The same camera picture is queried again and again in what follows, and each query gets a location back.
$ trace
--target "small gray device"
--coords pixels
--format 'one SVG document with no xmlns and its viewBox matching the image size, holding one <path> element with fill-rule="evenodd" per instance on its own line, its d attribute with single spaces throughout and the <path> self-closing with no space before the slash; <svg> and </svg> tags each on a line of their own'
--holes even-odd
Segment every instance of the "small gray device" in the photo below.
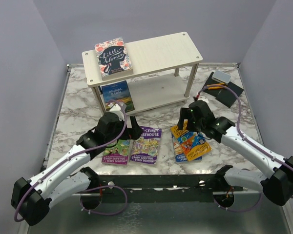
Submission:
<svg viewBox="0 0 293 234">
<path fill-rule="evenodd" d="M 211 78 L 215 81 L 218 81 L 219 83 L 228 84 L 230 82 L 231 76 L 216 70 Z"/>
</svg>

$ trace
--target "book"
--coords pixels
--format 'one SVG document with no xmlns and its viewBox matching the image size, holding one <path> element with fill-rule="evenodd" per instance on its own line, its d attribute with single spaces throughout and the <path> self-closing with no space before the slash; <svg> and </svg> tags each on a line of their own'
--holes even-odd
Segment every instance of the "book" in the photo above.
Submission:
<svg viewBox="0 0 293 234">
<path fill-rule="evenodd" d="M 102 78 L 116 78 L 132 74 L 132 65 L 123 38 L 95 45 Z"/>
<path fill-rule="evenodd" d="M 116 100 L 121 104 L 125 104 L 126 113 L 135 109 L 126 80 L 102 86 L 102 94 L 107 111 L 111 109 L 108 106 L 108 102 L 111 99 Z"/>
<path fill-rule="evenodd" d="M 174 152 L 175 152 L 176 162 L 188 162 L 186 155 L 182 151 L 180 144 L 178 143 L 177 139 L 174 137 L 173 134 L 171 134 L 171 139 L 172 139 L 172 145 L 173 145 Z M 202 156 L 200 156 L 192 161 L 200 161 L 200 160 L 202 160 Z"/>
<path fill-rule="evenodd" d="M 184 121 L 182 130 L 179 130 L 177 125 L 172 126 L 170 130 L 180 144 L 187 160 L 192 161 L 210 152 L 211 147 L 202 134 L 187 130 L 187 123 L 188 121 Z"/>
<path fill-rule="evenodd" d="M 118 140 L 113 142 L 103 152 L 102 163 L 127 165 L 130 149 L 130 140 Z"/>
<path fill-rule="evenodd" d="M 155 164 L 160 147 L 162 129 L 140 126 L 141 136 L 133 142 L 130 161 Z"/>
</svg>

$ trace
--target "lower shelf board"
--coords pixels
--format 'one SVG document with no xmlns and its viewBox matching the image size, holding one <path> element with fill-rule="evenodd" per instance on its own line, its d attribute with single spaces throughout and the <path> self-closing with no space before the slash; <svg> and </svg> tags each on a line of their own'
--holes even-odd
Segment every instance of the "lower shelf board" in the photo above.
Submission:
<svg viewBox="0 0 293 234">
<path fill-rule="evenodd" d="M 135 107 L 127 115 L 187 100 L 186 84 L 174 74 L 129 82 L 131 98 Z"/>
</svg>

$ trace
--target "shelf leg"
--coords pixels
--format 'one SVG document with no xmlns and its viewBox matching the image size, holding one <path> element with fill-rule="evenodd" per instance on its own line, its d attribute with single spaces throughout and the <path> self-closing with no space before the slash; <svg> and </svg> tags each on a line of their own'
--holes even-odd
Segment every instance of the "shelf leg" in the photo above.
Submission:
<svg viewBox="0 0 293 234">
<path fill-rule="evenodd" d="M 100 96 L 100 91 L 99 91 L 99 87 L 96 86 L 96 87 L 91 87 L 92 89 L 92 92 L 94 94 L 94 97 L 96 98 L 97 102 L 99 103 L 99 108 L 100 108 L 100 111 L 102 113 L 102 115 L 106 112 L 106 109 L 105 109 L 105 105 L 101 99 L 101 96 Z"/>
<path fill-rule="evenodd" d="M 176 76 L 176 77 L 179 76 L 179 68 L 176 68 L 176 69 L 175 69 L 174 76 Z"/>
<path fill-rule="evenodd" d="M 189 95 L 190 95 L 190 90 L 191 90 L 191 87 L 192 87 L 192 84 L 193 84 L 193 81 L 194 81 L 195 74 L 196 74 L 198 66 L 199 66 L 198 63 L 196 63 L 196 64 L 194 64 L 192 66 L 191 73 L 190 73 L 190 76 L 189 76 L 189 81 L 188 81 L 188 84 L 187 84 L 187 87 L 186 87 L 186 92 L 185 92 L 185 97 L 186 98 L 188 98 Z"/>
</svg>

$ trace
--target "yellow book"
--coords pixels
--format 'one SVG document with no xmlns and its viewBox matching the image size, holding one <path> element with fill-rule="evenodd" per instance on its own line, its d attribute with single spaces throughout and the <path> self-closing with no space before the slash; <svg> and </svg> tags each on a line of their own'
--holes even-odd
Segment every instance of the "yellow book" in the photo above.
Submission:
<svg viewBox="0 0 293 234">
<path fill-rule="evenodd" d="M 172 126 L 170 130 L 180 144 L 187 160 L 192 161 L 210 152 L 211 147 L 202 134 L 189 132 L 187 130 L 187 123 L 187 121 L 184 122 L 182 130 L 179 130 L 177 125 Z"/>
</svg>

